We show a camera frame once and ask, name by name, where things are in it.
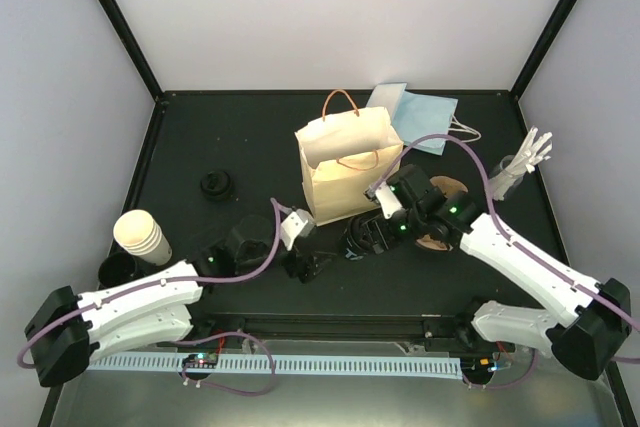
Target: perforated metal strip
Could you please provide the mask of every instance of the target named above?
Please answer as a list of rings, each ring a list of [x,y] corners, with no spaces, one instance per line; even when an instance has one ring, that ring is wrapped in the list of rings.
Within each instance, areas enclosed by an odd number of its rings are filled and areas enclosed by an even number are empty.
[[[177,372],[189,354],[121,352],[101,359],[88,370]],[[461,379],[460,360],[439,357],[358,357],[274,355],[276,373],[283,375],[357,375],[379,377],[437,377]],[[189,368],[188,372],[268,374],[265,355],[222,354],[215,369]]]

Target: white face mask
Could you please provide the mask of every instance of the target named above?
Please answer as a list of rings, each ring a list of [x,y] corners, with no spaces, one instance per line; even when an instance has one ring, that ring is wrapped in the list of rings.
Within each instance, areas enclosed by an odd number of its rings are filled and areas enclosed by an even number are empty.
[[[434,97],[406,92],[407,84],[380,84],[376,86],[367,107],[384,106],[389,111],[391,125],[405,144],[429,134],[463,132],[474,136],[463,142],[474,142],[480,132],[461,124],[455,117],[457,99]],[[416,146],[430,154],[442,155],[445,140],[433,139]]]

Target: white wall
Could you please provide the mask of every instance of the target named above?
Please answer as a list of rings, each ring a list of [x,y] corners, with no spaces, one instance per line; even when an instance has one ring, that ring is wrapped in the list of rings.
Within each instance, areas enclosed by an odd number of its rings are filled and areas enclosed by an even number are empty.
[[[118,0],[165,89],[509,89],[558,0]]]
[[[554,134],[543,173],[574,267],[633,292],[640,316],[640,2],[579,0],[522,104]],[[638,335],[624,352],[640,356]],[[622,368],[640,417],[640,367]]]
[[[97,0],[0,12],[0,424],[35,426],[22,329],[51,290],[95,285],[152,101]]]

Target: brown round object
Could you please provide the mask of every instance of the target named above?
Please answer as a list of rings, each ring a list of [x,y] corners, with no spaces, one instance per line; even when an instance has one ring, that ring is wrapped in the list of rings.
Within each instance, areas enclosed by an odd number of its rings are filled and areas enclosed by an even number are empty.
[[[467,186],[462,182],[444,175],[431,177],[431,183],[435,187],[438,187],[447,199],[456,192],[460,192],[461,190],[463,192],[469,192]],[[441,242],[439,240],[433,240],[429,235],[425,235],[424,237],[416,240],[416,245],[423,249],[436,250],[439,252],[447,252],[453,249],[451,245],[445,244],[444,242]]]

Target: gray floor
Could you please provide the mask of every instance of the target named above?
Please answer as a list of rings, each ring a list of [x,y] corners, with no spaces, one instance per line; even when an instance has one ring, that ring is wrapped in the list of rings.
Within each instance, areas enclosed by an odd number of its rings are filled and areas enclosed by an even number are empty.
[[[318,350],[286,346],[277,353],[342,353],[324,344]],[[397,355],[394,346],[361,353]],[[526,368],[498,373],[511,380]],[[262,376],[218,376],[247,389]],[[177,374],[87,372],[65,386],[55,427],[164,426],[619,426],[613,397],[604,381],[586,382],[543,360],[524,385],[506,391],[468,390],[461,382],[437,379],[281,376],[276,390],[243,398],[210,389],[184,387]]]

